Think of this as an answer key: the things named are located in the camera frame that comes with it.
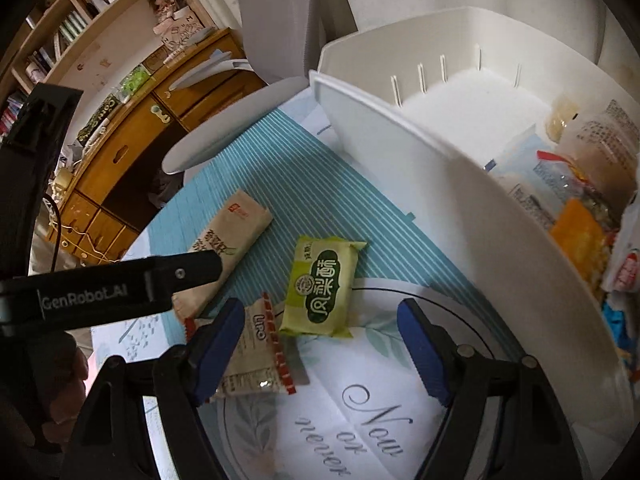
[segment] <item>teal striped fabric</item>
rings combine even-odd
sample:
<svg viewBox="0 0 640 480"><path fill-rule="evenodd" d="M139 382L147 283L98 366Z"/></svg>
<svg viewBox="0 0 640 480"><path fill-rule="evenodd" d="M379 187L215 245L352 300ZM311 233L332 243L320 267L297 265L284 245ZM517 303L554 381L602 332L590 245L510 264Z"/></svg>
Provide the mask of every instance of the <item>teal striped fabric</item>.
<svg viewBox="0 0 640 480"><path fill-rule="evenodd" d="M427 285L457 300L492 330L511 358L522 348L488 300L363 176L279 110L249 128L194 177L148 227L152 254L185 252L225 200L242 189L274 220L209 305L286 296L300 235L364 240L356 277Z"/></svg>

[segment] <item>black cable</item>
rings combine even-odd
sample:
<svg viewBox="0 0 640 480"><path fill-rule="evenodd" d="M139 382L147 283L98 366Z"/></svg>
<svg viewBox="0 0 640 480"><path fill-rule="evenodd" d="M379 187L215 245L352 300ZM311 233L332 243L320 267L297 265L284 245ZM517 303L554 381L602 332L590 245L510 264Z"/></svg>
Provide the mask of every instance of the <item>black cable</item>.
<svg viewBox="0 0 640 480"><path fill-rule="evenodd" d="M56 260L58 259L58 251L60 250L60 237L62 236L62 221L60 220L60 209L53 201L53 199L47 194L44 194L44 200L49 202L49 205L53 209L53 212L56 214L56 222L58 223L56 227L56 231L58 234L56 235L56 248L53 249L53 261L51 262L51 272L56 271Z"/></svg>

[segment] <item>wooden drawer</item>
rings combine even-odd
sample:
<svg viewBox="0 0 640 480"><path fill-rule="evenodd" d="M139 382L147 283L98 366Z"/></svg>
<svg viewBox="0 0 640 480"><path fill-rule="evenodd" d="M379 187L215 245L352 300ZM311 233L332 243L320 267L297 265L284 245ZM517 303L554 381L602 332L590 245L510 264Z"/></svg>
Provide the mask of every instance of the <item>wooden drawer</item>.
<svg viewBox="0 0 640 480"><path fill-rule="evenodd" d="M176 116L180 117L181 115L183 115L187 110L189 110L189 108L200 101L214 88L220 86L227 79L235 75L235 71L223 72L220 74L216 74L215 76L208 77L193 86L189 86L188 88L180 88L179 90L173 90L169 92L169 86L171 86L174 81L176 81L179 77L183 76L195 66L198 66L203 61L209 59L211 53L217 48L222 52L231 51L232 59L241 59L244 57L244 54L234 43L233 38L229 34L228 36L222 38L220 41L217 41L216 43L205 48L201 53L193 56L184 65L176 69L154 90L154 92L158 96L158 99L160 99L162 103Z"/></svg>
<svg viewBox="0 0 640 480"><path fill-rule="evenodd" d="M138 233L125 227L118 237L113 241L111 247L107 250L107 256L110 260L121 260L124 253L131 247L131 244L138 238Z"/></svg>
<svg viewBox="0 0 640 480"><path fill-rule="evenodd" d="M102 203L146 147L173 121L162 107L158 112L162 118L152 113L154 106L158 106L155 99L146 97L111 133L82 174L78 191Z"/></svg>
<svg viewBox="0 0 640 480"><path fill-rule="evenodd" d="M69 253L73 253L76 250L82 234L89 227L97 211L97 206L82 195L78 193L71 194L71 197L66 201L64 208L60 212L63 225L60 247L63 250ZM55 243L56 235L56 230L50 229L49 241Z"/></svg>
<svg viewBox="0 0 640 480"><path fill-rule="evenodd" d="M264 81L253 72L240 72L196 104L180 122L190 132L210 117L264 86Z"/></svg>
<svg viewBox="0 0 640 480"><path fill-rule="evenodd" d="M110 258L108 249L124 229L124 225L113 216L102 210L98 211L80 240L75 256L80 258L82 263L91 265L106 264L109 260L115 260L116 258Z"/></svg>

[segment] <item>blue gripper pad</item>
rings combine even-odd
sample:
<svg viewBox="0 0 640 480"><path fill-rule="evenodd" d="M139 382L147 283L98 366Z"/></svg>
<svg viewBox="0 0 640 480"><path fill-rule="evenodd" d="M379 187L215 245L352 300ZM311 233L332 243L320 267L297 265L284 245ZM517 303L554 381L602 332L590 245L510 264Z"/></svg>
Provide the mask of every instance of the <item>blue gripper pad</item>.
<svg viewBox="0 0 640 480"><path fill-rule="evenodd" d="M240 300L230 298L215 321L196 332L189 358L196 377L191 392L196 405L201 405L216 392L243 329L244 305Z"/></svg>
<svg viewBox="0 0 640 480"><path fill-rule="evenodd" d="M433 326L424 315L415 300L402 300L398 305L398 330L404 340L415 368L431 397L435 397L443 406L449 406L453 393L449 389L447 371L442 357L430 340L428 332Z"/></svg>

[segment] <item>chair backrest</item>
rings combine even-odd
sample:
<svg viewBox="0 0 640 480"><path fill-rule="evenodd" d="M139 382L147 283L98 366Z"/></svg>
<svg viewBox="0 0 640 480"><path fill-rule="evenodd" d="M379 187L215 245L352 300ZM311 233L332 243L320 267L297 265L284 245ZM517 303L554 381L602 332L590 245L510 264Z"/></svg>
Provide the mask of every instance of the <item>chair backrest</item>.
<svg viewBox="0 0 640 480"><path fill-rule="evenodd" d="M238 0L246 57L270 84L304 76L320 58L320 0Z"/></svg>

